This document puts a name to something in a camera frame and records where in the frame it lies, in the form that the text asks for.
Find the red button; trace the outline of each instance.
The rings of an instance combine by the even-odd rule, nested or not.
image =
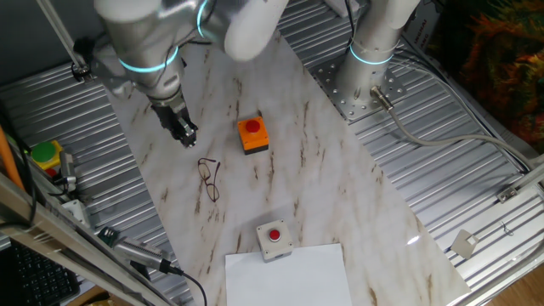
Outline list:
[[[272,229],[269,233],[270,240],[276,242],[280,239],[280,231],[277,229]]]
[[[256,120],[246,122],[246,130],[249,133],[256,133],[259,129],[261,129],[261,125]]]

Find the metal grating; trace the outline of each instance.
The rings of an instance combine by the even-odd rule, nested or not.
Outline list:
[[[291,1],[278,28],[310,71],[343,54],[351,31],[347,19],[338,18],[315,0]],[[467,107],[432,77],[402,67],[393,72],[407,90],[406,98],[394,101],[396,110],[415,135],[438,139],[484,133],[479,123],[483,119],[471,117]],[[99,82],[76,83],[70,67],[64,65],[0,88],[0,99],[16,117],[29,145],[57,139],[75,154],[79,187],[91,200],[88,211],[98,225],[97,232],[100,227],[114,226],[122,235],[172,251]],[[495,146],[466,141],[418,147],[404,141],[380,110],[349,126],[473,290],[501,277],[541,243],[544,203],[537,191],[515,202],[497,204],[495,194],[520,174]],[[501,221],[514,236],[503,231]],[[477,235],[489,227],[494,230],[482,237],[469,260],[449,251],[459,229]],[[521,277],[542,260],[544,256],[505,282]],[[176,276],[151,275],[168,297],[191,300],[188,287]]]
[[[317,65],[344,54],[351,31],[347,19],[337,17],[324,3],[309,0],[292,1],[279,29],[315,74]],[[416,136],[442,139],[487,133],[485,120],[471,116],[468,106],[435,78],[398,65],[392,65],[391,71],[406,89],[406,96],[394,101],[395,109]],[[496,194],[521,174],[494,145],[474,140],[420,147],[406,141],[381,109],[348,124],[473,291],[505,278],[478,301],[492,297],[543,262],[540,256],[515,275],[502,274],[542,243],[544,201],[541,191],[534,190],[500,204]],[[507,235],[502,222],[513,236]],[[493,230],[481,237],[474,255],[465,260],[449,250],[460,229],[475,235]]]
[[[70,66],[63,65],[0,88],[0,100],[30,147],[56,139],[74,155],[77,188],[96,234],[112,226],[121,236],[148,242],[173,255],[100,82],[76,82]],[[6,237],[0,240],[3,247],[8,244]],[[150,277],[173,301],[192,299],[184,278],[154,270]]]

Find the white marble tabletop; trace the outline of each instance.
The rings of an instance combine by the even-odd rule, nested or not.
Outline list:
[[[174,141],[141,94],[112,104],[180,267],[210,305],[226,305],[224,256],[259,251],[255,227],[280,218],[295,247],[342,244],[353,305],[445,305],[469,291],[278,33],[249,63],[200,46],[180,53],[195,148]],[[236,123],[258,115],[270,146],[245,156]],[[221,162],[215,203],[201,157]]]

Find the white paper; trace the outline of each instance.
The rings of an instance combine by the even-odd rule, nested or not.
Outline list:
[[[265,263],[260,252],[225,257],[228,306],[351,306],[340,244],[295,248]]]

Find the keyboard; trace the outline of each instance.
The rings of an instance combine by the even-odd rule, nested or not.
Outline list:
[[[10,280],[0,286],[0,298],[9,305],[55,305],[79,293],[73,272],[16,241],[0,255],[0,270],[8,272],[2,282]]]

